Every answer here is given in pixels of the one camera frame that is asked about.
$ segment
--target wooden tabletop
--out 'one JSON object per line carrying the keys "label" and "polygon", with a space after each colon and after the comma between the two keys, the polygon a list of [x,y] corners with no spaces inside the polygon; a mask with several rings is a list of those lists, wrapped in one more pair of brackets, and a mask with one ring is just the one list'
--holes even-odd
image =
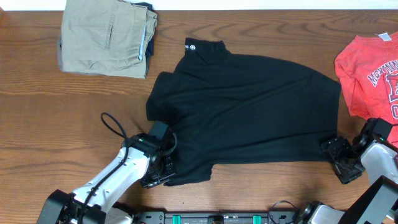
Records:
{"label": "wooden tabletop", "polygon": [[[100,121],[113,114],[129,134],[148,131],[145,103],[161,71],[172,72],[184,39],[223,40],[234,54],[301,63],[337,80],[334,59],[355,35],[398,30],[397,11],[159,11],[146,79],[62,73],[56,43],[62,12],[6,12],[0,25],[0,223],[35,223],[56,189],[71,192],[108,165],[122,139]],[[340,98],[338,132],[364,121]],[[342,185],[326,162],[217,165],[211,180],[120,198],[135,209],[266,211],[279,200],[349,208],[367,175]]]}

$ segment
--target red shirt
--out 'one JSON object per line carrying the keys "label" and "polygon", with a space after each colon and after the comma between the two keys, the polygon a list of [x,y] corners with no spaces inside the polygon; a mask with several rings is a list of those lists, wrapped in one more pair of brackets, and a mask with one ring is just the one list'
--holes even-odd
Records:
{"label": "red shirt", "polygon": [[[356,36],[335,60],[351,116],[398,123],[398,32],[390,37]],[[398,127],[388,140],[398,146]]]}

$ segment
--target black shirt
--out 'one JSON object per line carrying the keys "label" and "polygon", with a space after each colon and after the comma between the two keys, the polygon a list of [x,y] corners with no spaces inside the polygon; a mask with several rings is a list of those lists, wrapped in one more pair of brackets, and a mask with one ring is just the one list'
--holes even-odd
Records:
{"label": "black shirt", "polygon": [[340,90],[297,63],[186,39],[184,58],[159,75],[146,106],[178,138],[167,185],[209,180],[213,164],[325,161],[320,144],[336,136]]}

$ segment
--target white background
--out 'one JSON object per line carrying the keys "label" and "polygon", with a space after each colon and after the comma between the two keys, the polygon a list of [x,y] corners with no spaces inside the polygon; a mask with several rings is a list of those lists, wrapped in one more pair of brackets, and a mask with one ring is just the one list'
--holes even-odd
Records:
{"label": "white background", "polygon": [[[146,2],[153,4],[155,10],[398,9],[398,0],[146,0]],[[65,3],[66,0],[0,0],[0,7],[6,11],[64,10]]]}

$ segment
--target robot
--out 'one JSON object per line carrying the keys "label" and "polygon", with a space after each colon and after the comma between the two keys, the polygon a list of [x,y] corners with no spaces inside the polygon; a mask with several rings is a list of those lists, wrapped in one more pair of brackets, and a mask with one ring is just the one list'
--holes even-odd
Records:
{"label": "robot", "polygon": [[[103,119],[109,116],[122,133]],[[350,144],[337,137],[322,144],[342,184],[354,181],[366,170],[370,188],[345,212],[321,202],[312,202],[304,210],[273,210],[264,213],[166,213],[134,212],[117,200],[133,183],[147,189],[166,183],[176,174],[171,153],[177,136],[166,124],[156,121],[147,134],[126,136],[123,127],[110,114],[101,114],[102,122],[124,141],[115,159],[84,186],[67,194],[52,193],[40,213],[37,224],[342,224],[381,223],[396,219],[398,209],[397,148],[386,139],[393,127],[381,118],[367,120]]]}

